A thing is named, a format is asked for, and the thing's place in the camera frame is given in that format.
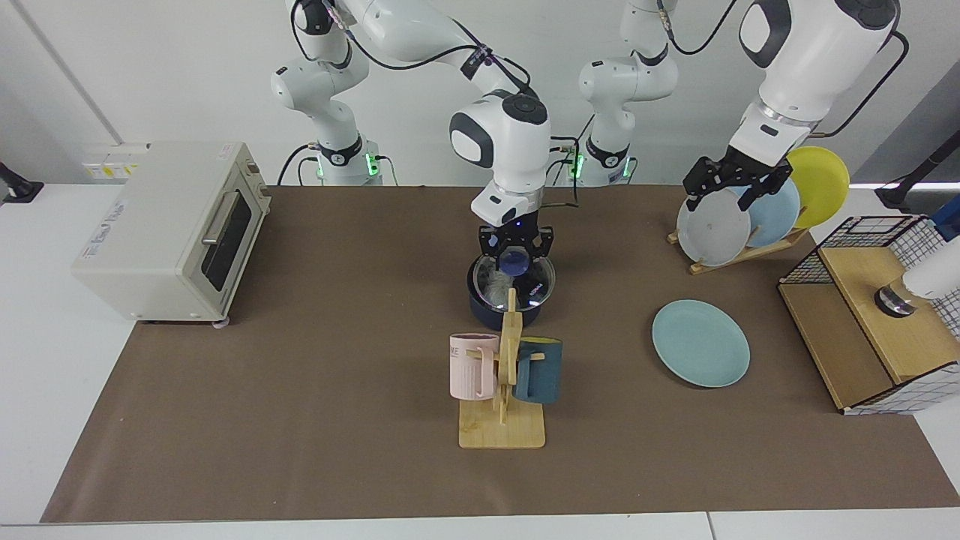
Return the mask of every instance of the dish rack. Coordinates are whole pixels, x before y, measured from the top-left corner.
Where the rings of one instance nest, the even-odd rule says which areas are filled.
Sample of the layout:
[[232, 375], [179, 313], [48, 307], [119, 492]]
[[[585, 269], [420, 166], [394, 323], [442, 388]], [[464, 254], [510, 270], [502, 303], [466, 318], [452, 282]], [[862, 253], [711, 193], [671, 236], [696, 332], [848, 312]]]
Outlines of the dish rack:
[[944, 244], [926, 217], [853, 217], [780, 280], [844, 414], [913, 414], [960, 394], [960, 291], [903, 319], [874, 303], [878, 288]]

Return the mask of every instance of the wooden base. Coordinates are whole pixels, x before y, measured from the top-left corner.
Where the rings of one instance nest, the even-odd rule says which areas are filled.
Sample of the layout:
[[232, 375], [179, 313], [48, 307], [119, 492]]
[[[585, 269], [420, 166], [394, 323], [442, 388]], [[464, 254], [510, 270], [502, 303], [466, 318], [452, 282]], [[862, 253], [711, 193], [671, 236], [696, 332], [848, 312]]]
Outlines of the wooden base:
[[[714, 270], [719, 270], [721, 268], [733, 266], [737, 263], [744, 262], [746, 260], [760, 258], [760, 257], [770, 255], [772, 253], [790, 249], [793, 246], [797, 245], [797, 242], [799, 242], [800, 239], [804, 237], [804, 234], [806, 234], [807, 231], [808, 229], [794, 229], [783, 240], [770, 244], [769, 246], [764, 246], [762, 248], [744, 248], [744, 250], [740, 252], [740, 255], [737, 256], [737, 258], [721, 266], [706, 266], [703, 263], [694, 262], [693, 264], [690, 265], [690, 274], [694, 276], [697, 276], [700, 274], [706, 274], [706, 272], [712, 272]], [[674, 231], [673, 233], [669, 234], [666, 237], [666, 241], [671, 244], [680, 243], [680, 239], [677, 236], [677, 232]]]
[[543, 448], [543, 405], [508, 397], [506, 423], [500, 423], [495, 400], [460, 402], [460, 448], [520, 450]]

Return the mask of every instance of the brown paper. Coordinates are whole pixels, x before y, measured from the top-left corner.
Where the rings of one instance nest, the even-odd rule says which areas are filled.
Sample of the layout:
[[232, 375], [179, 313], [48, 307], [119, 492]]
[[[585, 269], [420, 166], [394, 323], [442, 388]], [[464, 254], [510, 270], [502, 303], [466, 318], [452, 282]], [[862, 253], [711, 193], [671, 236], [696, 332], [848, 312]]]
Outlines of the brown paper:
[[[582, 190], [545, 209], [557, 289], [529, 335], [564, 341], [546, 446], [467, 451], [447, 337], [469, 314], [473, 188], [280, 188], [231, 325], [145, 325], [43, 521], [273, 520], [958, 505], [912, 417], [834, 409], [777, 293], [806, 255], [689, 276], [664, 240], [677, 187]], [[565, 191], [550, 190], [559, 199]], [[651, 342], [681, 298], [752, 351], [706, 390]]]

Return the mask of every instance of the oven door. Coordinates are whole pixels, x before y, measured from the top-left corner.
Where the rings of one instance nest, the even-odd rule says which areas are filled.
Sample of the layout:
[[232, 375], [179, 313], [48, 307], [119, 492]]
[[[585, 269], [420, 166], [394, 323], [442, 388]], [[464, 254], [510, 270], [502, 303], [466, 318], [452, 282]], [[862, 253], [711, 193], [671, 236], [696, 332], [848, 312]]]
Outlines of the oven door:
[[218, 315], [227, 314], [262, 219], [263, 212], [250, 186], [234, 166], [200, 239], [199, 257], [190, 276]]

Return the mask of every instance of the white table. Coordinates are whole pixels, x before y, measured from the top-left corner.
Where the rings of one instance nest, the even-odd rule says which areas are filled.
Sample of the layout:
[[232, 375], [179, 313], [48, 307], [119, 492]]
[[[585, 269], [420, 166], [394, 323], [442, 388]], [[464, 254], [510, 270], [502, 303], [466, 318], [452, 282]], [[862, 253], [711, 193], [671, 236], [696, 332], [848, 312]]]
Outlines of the white table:
[[[0, 523], [35, 524], [127, 341], [133, 323], [69, 275], [69, 265], [120, 186], [48, 185], [27, 206], [0, 207]], [[891, 213], [855, 192], [843, 215]], [[827, 224], [814, 232], [819, 240]], [[960, 400], [918, 416], [960, 485]], [[953, 538], [960, 509], [737, 512], [0, 528], [8, 538], [488, 539], [509, 528], [540, 538]]]

